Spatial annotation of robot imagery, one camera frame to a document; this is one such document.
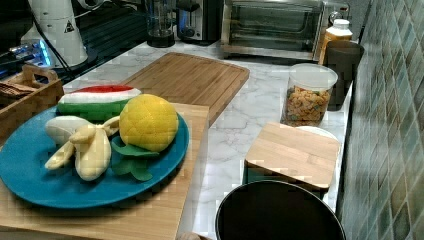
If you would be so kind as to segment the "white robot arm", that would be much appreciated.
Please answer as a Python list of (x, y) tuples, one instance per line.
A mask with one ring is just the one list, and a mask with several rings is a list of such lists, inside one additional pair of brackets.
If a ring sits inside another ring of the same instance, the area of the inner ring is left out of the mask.
[(70, 66), (88, 59), (76, 21), (71, 0), (28, 0), (34, 15), (33, 26), (21, 38), (21, 43), (42, 40), (42, 54), (47, 58), (45, 67), (61, 68), (57, 51)]

